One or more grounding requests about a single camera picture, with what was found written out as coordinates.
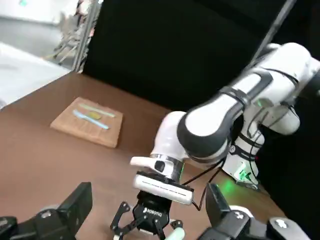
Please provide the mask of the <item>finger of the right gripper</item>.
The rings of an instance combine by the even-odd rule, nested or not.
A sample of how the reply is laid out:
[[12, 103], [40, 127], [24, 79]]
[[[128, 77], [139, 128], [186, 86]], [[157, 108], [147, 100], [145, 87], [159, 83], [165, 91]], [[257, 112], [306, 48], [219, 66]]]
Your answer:
[[110, 229], [114, 233], [114, 237], [124, 237], [126, 234], [131, 232], [133, 229], [137, 228], [144, 221], [144, 216], [140, 216], [123, 227], [119, 226], [119, 222], [121, 220], [122, 215], [124, 213], [129, 212], [130, 210], [131, 210], [131, 207], [125, 201], [123, 201], [119, 205], [118, 210], [115, 213], [114, 218], [110, 225]]
[[[171, 233], [166, 236], [164, 228], [170, 225]], [[152, 228], [155, 235], [160, 240], [182, 240], [183, 239], [183, 222], [179, 219], [171, 219], [169, 217], [154, 218], [152, 220]]]

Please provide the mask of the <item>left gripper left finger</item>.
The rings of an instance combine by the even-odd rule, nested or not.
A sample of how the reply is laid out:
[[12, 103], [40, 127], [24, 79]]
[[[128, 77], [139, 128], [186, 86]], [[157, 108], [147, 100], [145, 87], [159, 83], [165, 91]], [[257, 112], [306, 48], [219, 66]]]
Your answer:
[[43, 209], [26, 221], [18, 222], [15, 216], [1, 216], [0, 238], [75, 240], [92, 207], [92, 183], [81, 182], [58, 207]]

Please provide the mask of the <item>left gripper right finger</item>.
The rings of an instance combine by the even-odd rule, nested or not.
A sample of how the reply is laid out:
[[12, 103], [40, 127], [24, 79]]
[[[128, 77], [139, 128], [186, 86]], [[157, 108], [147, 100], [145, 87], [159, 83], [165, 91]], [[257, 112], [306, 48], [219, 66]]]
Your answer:
[[206, 186], [205, 210], [211, 226], [201, 240], [308, 240], [309, 236], [293, 220], [271, 217], [262, 223], [243, 208], [232, 209], [218, 185]]

